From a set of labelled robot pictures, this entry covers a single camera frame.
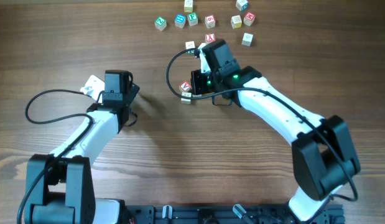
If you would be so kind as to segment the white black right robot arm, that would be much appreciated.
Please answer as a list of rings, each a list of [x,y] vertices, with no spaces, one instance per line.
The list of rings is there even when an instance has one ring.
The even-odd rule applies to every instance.
[[[255,68],[241,68],[223,39],[189,52],[201,63],[191,73],[196,95],[221,95],[262,118],[290,144],[299,187],[288,207],[298,222],[313,221],[361,170],[347,124],[337,115],[325,119],[302,108]]]

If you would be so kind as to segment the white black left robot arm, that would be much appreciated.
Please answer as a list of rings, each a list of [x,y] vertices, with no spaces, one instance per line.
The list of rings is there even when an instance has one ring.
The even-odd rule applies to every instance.
[[[34,154],[17,223],[130,223],[124,200],[95,197],[91,166],[124,126],[139,87],[127,70],[106,70],[104,88],[82,114],[84,122],[62,146]]]

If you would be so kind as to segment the plain beige picture block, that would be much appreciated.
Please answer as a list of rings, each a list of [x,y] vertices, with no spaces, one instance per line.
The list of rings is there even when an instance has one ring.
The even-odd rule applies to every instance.
[[[181,97],[181,103],[185,105],[190,105],[192,102],[191,97],[192,97],[191,93],[183,92]]]

